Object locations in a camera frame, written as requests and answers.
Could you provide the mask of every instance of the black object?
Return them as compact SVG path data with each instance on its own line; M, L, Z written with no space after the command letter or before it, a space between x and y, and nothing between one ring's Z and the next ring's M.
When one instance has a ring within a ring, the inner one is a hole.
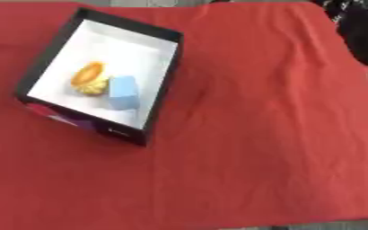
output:
M51 64L58 52L65 46L65 44L74 34L75 30L83 22L83 20L101 22L128 31L139 32L158 39L169 40L178 44L178 47L174 53L174 57L170 62L167 74L163 78L160 90L156 95L153 107L151 108L147 120L144 124L144 128L132 128L123 124L119 124L117 122L101 119L86 113L82 113L80 111L74 111L55 103L45 102L37 98L30 97L28 95L33 85L36 84L41 75ZM115 15L101 13L92 9L80 7L76 11L76 13L69 19L69 21L59 30L56 37L51 41L51 43L42 52L42 54L38 56L34 65L27 71L25 77L18 83L14 94L19 101L28 106L30 104L40 105L68 119L84 121L89 120L92 127L101 134L121 137L138 145L145 146L155 119L157 117L158 110L162 105L162 98L166 94L168 85L172 79L171 72L176 68L178 64L181 50L181 41L182 34L177 31L172 31L150 24L136 22Z
M312 0L337 24L353 56L368 66L368 0Z

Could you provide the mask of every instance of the food item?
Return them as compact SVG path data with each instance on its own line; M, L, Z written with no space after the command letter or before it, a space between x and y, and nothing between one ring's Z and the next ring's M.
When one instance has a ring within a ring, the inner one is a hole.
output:
M103 71L103 63L91 62L74 75L71 85L80 93L101 94L109 81L108 77L102 76Z

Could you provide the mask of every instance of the blue block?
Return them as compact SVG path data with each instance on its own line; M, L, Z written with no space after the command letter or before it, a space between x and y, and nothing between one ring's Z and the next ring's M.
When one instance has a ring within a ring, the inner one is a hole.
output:
M138 109L139 95L136 79L130 75L111 77L109 100L113 108L119 111Z

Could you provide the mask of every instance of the red tablecloth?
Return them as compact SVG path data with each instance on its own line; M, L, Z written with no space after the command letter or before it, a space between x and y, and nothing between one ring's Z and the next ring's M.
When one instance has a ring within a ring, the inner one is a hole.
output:
M313 4L102 8L183 31L147 148L25 110L15 84L77 4L0 3L0 230L368 217L368 78Z

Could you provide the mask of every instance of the black fabric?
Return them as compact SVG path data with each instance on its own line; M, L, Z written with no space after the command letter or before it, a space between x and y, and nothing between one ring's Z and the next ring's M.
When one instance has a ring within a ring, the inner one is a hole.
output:
M368 66L368 0L312 0L323 7L357 60Z

